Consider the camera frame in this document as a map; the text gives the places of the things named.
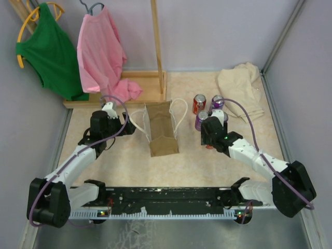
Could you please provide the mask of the purple can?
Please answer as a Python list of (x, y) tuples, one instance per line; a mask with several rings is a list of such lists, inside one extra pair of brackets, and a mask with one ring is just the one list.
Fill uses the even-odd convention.
[(224, 106), (224, 98), (221, 95), (215, 95), (211, 99), (209, 112), (212, 112), (214, 109), (222, 109)]
[(201, 110), (196, 115), (195, 120), (195, 129), (197, 131), (201, 131), (201, 125), (204, 120), (206, 120), (209, 117), (209, 113), (205, 110)]
[(228, 114), (227, 113), (225, 113), (225, 112), (223, 112), (223, 114), (224, 114), (224, 118), (223, 118), (223, 123), (227, 123), (228, 122)]

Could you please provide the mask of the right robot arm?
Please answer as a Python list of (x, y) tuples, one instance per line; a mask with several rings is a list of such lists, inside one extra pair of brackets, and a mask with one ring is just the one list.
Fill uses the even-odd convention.
[(243, 162), (265, 179), (263, 182), (246, 179), (239, 183), (231, 193), (235, 204), (258, 201), (275, 207), (289, 218), (302, 209), (314, 208), (311, 202), (317, 194), (301, 162), (286, 162), (258, 150), (240, 134), (227, 132), (226, 126), (217, 117), (209, 117), (203, 121), (201, 143)]

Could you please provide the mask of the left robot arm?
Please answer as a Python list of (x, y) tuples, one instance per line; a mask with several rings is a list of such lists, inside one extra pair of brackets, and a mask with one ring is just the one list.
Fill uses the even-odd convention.
[(90, 128), (84, 132), (72, 155), (48, 176), (31, 181), (26, 217), (33, 227), (61, 228), (71, 211), (90, 202), (98, 206), (107, 202), (105, 183), (89, 179), (76, 188), (72, 184), (106, 150), (108, 140), (134, 133), (128, 113), (122, 115), (124, 123), (120, 122), (119, 116), (110, 116), (108, 111), (93, 112)]

